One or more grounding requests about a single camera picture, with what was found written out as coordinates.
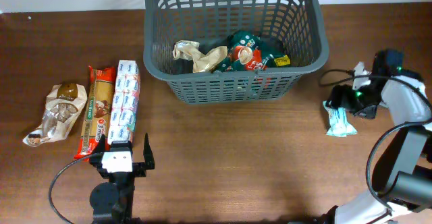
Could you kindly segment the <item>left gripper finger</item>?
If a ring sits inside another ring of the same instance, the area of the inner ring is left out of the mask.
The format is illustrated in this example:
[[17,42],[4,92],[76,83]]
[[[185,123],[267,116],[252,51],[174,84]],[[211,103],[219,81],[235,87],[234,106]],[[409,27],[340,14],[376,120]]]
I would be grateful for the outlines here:
[[155,160],[154,160],[153,152],[151,150],[148,136],[149,135],[147,133],[144,136],[144,147],[143,147],[144,163],[147,169],[154,169]]
[[92,154],[105,152],[105,144],[106,144],[106,136],[102,134],[101,137],[99,138],[99,142],[97,143],[96,147],[92,151]]

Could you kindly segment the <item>light teal snack packet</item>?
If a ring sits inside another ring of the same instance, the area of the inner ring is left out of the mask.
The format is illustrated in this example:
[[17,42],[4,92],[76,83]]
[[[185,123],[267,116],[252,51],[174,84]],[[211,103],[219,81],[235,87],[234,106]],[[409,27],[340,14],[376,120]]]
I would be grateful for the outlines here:
[[333,109],[327,106],[327,101],[323,101],[323,107],[329,114],[328,136],[341,138],[357,134],[357,130],[348,122],[345,108]]

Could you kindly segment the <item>white tissue multipack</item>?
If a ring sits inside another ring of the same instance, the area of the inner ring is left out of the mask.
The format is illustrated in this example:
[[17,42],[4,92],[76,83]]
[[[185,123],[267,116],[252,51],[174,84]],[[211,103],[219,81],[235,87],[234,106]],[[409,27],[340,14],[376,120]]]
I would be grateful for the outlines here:
[[140,93],[140,72],[132,60],[120,60],[115,79],[110,127],[107,143],[127,140],[132,142]]

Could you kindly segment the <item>beige brown cookie bag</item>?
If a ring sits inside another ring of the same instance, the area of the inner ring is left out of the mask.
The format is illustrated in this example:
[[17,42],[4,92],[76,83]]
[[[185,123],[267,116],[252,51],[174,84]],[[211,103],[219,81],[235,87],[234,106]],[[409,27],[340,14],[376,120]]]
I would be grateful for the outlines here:
[[76,83],[57,84],[46,97],[41,124],[22,142],[37,147],[48,142],[65,140],[87,102],[83,85]]

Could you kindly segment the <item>red spaghetti pasta pack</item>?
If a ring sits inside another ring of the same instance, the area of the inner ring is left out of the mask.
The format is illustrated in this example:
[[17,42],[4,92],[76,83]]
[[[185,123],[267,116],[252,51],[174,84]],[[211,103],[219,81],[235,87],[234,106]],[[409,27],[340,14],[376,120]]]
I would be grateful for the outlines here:
[[92,154],[102,135],[107,136],[110,127],[116,70],[114,67],[89,68],[90,90],[75,159]]

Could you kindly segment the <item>grey plastic shopping basket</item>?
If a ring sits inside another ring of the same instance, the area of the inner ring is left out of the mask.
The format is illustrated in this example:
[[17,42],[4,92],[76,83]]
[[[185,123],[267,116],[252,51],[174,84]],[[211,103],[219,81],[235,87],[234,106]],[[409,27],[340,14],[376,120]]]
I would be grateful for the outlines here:
[[[329,59],[318,0],[145,0],[145,12],[145,67],[188,104],[278,99]],[[173,58],[180,40],[207,53],[239,30],[282,52],[289,66],[195,73],[191,61]]]

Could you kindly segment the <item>green Nescafe coffee bag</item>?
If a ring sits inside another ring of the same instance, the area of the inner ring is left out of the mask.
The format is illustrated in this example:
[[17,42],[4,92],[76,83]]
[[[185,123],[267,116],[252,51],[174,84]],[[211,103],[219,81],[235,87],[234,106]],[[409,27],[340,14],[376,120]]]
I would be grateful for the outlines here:
[[239,30],[227,38],[227,56],[214,72],[266,70],[273,67],[290,67],[291,59],[282,51],[271,47],[245,30]]

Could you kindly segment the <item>beige paper bag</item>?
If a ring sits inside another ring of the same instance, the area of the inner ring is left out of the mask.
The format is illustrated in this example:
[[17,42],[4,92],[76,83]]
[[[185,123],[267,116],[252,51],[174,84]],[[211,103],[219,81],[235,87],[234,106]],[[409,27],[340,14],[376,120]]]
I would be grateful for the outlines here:
[[184,59],[193,61],[193,73],[210,72],[221,63],[228,54],[226,46],[211,49],[207,54],[201,53],[200,43],[190,40],[180,40],[173,46],[172,56],[174,60]]

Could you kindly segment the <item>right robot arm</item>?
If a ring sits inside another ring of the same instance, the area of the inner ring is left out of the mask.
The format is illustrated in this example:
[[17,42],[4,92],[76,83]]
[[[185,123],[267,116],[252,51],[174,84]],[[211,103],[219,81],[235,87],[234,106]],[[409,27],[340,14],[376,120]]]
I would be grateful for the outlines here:
[[385,49],[375,54],[373,68],[362,62],[332,82],[323,107],[329,114],[329,136],[357,133],[347,114],[374,119],[378,107],[389,110],[394,126],[369,153],[367,190],[313,219],[313,223],[393,223],[396,217],[431,208],[431,169],[418,164],[431,160],[431,102],[422,76],[403,67],[403,53]]

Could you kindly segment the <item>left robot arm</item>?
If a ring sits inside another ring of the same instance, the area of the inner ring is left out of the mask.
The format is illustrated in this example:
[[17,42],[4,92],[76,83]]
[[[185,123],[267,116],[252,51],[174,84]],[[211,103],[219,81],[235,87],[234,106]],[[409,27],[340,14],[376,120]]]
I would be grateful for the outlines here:
[[89,203],[93,209],[93,223],[131,223],[135,191],[135,179],[146,177],[148,170],[155,168],[149,137],[144,137],[143,162],[132,159],[133,147],[129,140],[112,142],[105,149],[105,136],[90,155],[89,163],[96,168],[106,182],[94,187]]

